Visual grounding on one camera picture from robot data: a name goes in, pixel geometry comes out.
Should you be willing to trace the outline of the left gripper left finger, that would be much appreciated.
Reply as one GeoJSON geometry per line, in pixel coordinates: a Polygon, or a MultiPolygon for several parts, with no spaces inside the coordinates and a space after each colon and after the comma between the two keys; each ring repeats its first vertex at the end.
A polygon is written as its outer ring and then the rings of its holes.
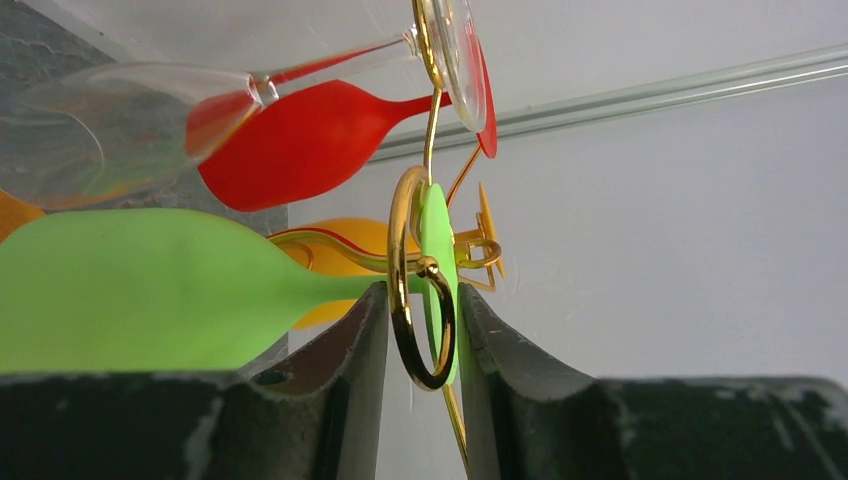
{"type": "Polygon", "coordinates": [[[387,288],[281,362],[236,372],[1,380],[5,479],[371,479],[387,288]]]}

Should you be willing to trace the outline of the yellow wine glass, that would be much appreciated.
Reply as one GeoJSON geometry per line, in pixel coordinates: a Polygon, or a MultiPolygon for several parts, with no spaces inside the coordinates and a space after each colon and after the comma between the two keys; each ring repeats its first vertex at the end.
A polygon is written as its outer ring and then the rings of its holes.
{"type": "MultiPolygon", "coordinates": [[[[478,227],[454,234],[457,266],[463,269],[486,268],[488,283],[459,276],[486,291],[495,291],[494,265],[505,277],[500,246],[491,218],[486,191],[479,184],[480,212],[478,227]],[[483,259],[473,260],[475,247],[483,248],[483,259]]],[[[46,215],[41,209],[22,203],[1,190],[1,242],[24,224],[46,215]]],[[[266,238],[307,270],[335,276],[368,276],[384,273],[387,259],[385,222],[361,217],[339,217],[276,232],[266,238]]],[[[353,300],[338,300],[310,310],[294,325],[302,330],[332,323],[353,305],[353,300]]]]}

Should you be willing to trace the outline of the red wine glass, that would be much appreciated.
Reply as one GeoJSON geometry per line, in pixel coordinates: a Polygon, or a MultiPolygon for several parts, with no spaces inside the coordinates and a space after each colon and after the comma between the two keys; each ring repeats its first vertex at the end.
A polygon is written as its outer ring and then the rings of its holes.
{"type": "Polygon", "coordinates": [[[227,207],[253,212],[330,191],[355,175],[428,96],[389,101],[328,80],[260,108],[245,90],[206,99],[188,115],[184,148],[227,207]]]}

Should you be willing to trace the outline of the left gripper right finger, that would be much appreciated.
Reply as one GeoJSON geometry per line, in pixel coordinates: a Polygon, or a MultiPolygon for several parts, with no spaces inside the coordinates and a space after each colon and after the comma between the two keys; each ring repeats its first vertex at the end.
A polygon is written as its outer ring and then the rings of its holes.
{"type": "Polygon", "coordinates": [[[843,479],[847,393],[815,377],[595,378],[458,289],[474,479],[843,479]]]}

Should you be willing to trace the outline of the green wine glass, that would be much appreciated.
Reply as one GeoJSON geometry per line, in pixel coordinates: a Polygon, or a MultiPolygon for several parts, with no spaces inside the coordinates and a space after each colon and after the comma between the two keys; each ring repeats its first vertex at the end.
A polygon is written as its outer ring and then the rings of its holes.
{"type": "Polygon", "coordinates": [[[235,370],[371,282],[310,271],[201,211],[55,213],[1,244],[1,370],[235,370]]]}

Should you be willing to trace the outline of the gold rack with wooden base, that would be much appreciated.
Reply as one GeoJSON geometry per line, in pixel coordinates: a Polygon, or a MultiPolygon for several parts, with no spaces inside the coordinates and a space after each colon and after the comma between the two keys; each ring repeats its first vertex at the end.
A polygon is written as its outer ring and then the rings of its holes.
{"type": "Polygon", "coordinates": [[[404,366],[422,389],[440,389],[457,447],[468,457],[465,423],[452,386],[460,359],[460,270],[449,209],[480,155],[496,156],[496,110],[485,56],[467,1],[416,1],[414,40],[434,91],[430,97],[423,164],[406,170],[392,199],[384,274],[392,326],[404,366]],[[439,100],[448,95],[477,147],[448,192],[432,179],[439,100]]]}

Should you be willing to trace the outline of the clear wine glass back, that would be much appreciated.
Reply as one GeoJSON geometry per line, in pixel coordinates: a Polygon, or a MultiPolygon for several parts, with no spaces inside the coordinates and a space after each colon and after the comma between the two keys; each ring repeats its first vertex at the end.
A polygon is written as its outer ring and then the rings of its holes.
{"type": "Polygon", "coordinates": [[[434,85],[413,38],[413,15],[406,31],[386,40],[278,70],[113,63],[4,96],[1,188],[21,202],[63,210],[198,171],[204,155],[184,148],[188,115],[234,91],[247,91],[260,108],[333,79],[389,101],[429,97],[434,85]]]}

